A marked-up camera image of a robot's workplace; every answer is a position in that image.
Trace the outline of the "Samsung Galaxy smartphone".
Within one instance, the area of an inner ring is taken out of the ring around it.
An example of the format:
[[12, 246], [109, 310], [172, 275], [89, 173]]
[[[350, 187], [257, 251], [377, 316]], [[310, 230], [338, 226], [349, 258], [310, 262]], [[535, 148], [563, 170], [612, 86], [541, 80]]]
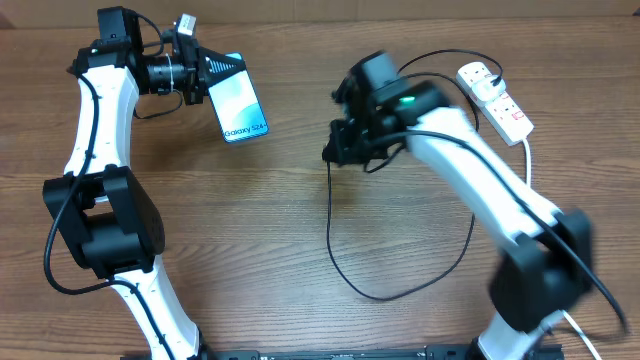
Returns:
[[244, 141], [269, 132], [247, 70], [211, 86], [208, 95], [225, 142]]

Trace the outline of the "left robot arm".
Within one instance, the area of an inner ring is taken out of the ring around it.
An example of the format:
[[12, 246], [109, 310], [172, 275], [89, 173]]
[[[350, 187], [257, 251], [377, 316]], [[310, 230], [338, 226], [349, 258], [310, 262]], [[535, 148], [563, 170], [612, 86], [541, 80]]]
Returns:
[[53, 219], [45, 278], [66, 295], [114, 289], [151, 359], [213, 359], [167, 275], [161, 215], [130, 168], [131, 132], [141, 96], [177, 93], [186, 105], [200, 104], [216, 97], [212, 86], [238, 77], [246, 64], [201, 47], [188, 14], [158, 34], [154, 53], [145, 51], [142, 14], [117, 6], [97, 16], [99, 38], [79, 49], [68, 69], [81, 91], [74, 148], [62, 176], [43, 184]]

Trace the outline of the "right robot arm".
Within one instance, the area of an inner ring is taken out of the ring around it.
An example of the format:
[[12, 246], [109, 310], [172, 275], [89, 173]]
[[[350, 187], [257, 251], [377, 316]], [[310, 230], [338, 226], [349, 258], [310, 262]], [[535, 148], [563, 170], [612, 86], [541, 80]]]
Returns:
[[527, 186], [436, 84], [411, 84], [378, 51], [357, 62], [332, 97], [345, 117], [330, 124], [324, 161], [366, 165], [404, 145], [449, 183], [500, 250], [489, 286], [496, 314], [468, 358], [524, 358], [596, 285], [588, 217], [562, 212]]

